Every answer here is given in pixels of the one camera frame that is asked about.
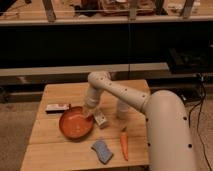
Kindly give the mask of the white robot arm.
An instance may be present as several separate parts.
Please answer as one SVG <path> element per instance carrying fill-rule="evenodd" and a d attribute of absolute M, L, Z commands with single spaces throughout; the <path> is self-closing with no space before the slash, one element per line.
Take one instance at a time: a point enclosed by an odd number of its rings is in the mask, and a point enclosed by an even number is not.
<path fill-rule="evenodd" d="M 198 171 L 187 112 L 175 93 L 159 90 L 149 95 L 112 81 L 107 71 L 91 72 L 87 80 L 87 110 L 98 106 L 107 91 L 145 115 L 150 171 Z"/>

